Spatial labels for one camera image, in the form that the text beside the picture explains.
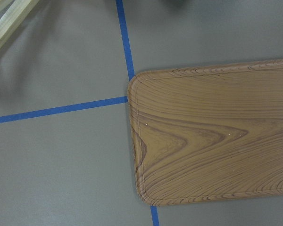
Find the wooden cutting board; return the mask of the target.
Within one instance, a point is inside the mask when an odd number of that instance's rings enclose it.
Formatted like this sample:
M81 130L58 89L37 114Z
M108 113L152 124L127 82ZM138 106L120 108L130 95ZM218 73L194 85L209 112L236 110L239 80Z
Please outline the wooden cutting board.
M146 204L283 195L283 59L146 71L127 94Z

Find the wooden peg rack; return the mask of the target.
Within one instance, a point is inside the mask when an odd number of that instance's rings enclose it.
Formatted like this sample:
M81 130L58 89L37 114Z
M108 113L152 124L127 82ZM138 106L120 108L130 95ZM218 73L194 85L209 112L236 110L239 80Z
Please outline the wooden peg rack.
M38 0L0 0L0 12L8 7L0 18L0 49L38 2Z

